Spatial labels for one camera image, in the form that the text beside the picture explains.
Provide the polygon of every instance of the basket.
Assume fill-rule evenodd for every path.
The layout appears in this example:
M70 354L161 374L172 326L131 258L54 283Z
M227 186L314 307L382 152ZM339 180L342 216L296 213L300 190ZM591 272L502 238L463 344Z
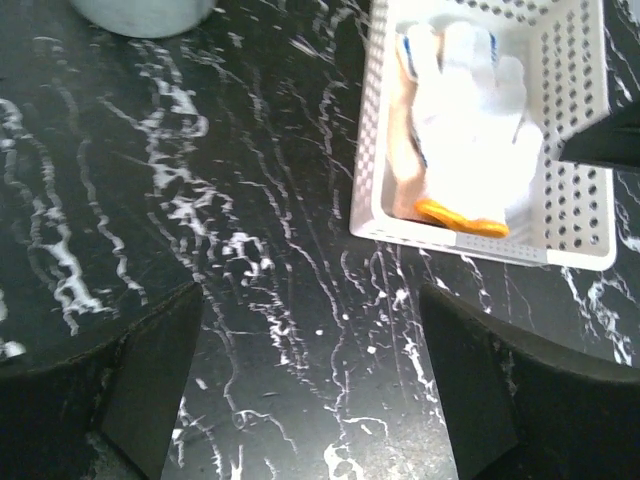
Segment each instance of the basket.
M544 147L524 208L496 240L394 217L386 158L395 33L417 21L484 25L526 67ZM558 161L563 139L609 114L602 0L373 0L351 206L351 233L520 265L605 270L616 257L613 173Z

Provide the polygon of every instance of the marble countertop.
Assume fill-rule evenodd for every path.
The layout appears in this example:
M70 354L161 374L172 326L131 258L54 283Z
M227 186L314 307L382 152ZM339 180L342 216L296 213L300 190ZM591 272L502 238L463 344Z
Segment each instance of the marble countertop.
M612 108L638 27L607 2ZM640 183L616 174L604 273L348 232L369 4L221 0L129 41L65 0L0 6L0 351L45 348L179 284L207 313L166 479L455 478L417 293L635 365Z

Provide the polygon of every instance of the black marble surface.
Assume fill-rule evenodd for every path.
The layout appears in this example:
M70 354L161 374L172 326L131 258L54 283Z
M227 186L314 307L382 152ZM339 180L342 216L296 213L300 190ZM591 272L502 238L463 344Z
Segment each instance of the black marble surface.
M617 108L640 93L639 30L607 5ZM633 174L616 176L619 254L604 273L349 234L368 10L221 0L200 28L150 42L64 0L0 4L0 350L139 316L201 282L208 310L163 478L455 478L417 311L427 281L637 363Z

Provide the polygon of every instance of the storage bin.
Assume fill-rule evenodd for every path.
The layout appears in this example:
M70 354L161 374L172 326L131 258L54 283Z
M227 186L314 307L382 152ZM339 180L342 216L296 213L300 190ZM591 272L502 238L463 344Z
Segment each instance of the storage bin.
M490 239L395 218L387 162L395 33L466 19L491 29L501 54L526 68L529 110L544 132L523 208L508 212L511 235ZM616 257L613 172L559 162L563 139L609 114L602 0L373 0L356 156L352 234L521 265L605 270Z

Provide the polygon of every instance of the metal container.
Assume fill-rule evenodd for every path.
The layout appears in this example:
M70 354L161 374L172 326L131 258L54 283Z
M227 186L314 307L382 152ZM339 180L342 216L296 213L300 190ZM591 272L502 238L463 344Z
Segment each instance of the metal container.
M216 0L71 0L89 21L134 38L165 38L195 27Z

